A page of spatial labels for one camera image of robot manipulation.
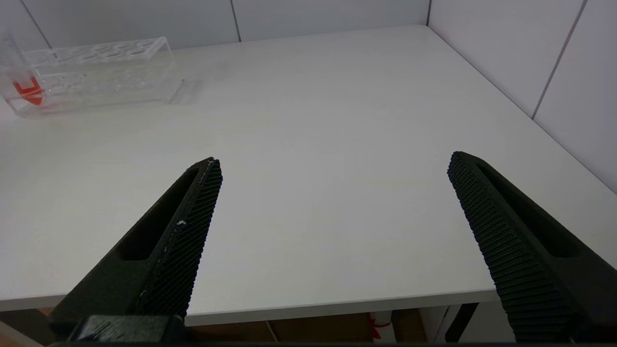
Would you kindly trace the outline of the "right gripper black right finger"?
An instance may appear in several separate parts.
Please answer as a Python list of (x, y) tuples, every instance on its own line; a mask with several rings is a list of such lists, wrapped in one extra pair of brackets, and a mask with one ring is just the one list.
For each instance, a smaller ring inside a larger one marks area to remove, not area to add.
[(519, 343), (614, 343), (617, 273), (484, 160), (447, 171)]

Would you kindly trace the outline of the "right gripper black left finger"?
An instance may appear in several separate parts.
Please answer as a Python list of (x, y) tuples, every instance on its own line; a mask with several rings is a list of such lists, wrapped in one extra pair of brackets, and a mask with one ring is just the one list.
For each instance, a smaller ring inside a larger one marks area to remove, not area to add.
[(189, 167), (55, 306), (51, 329), (94, 315), (185, 318), (222, 182), (219, 160)]

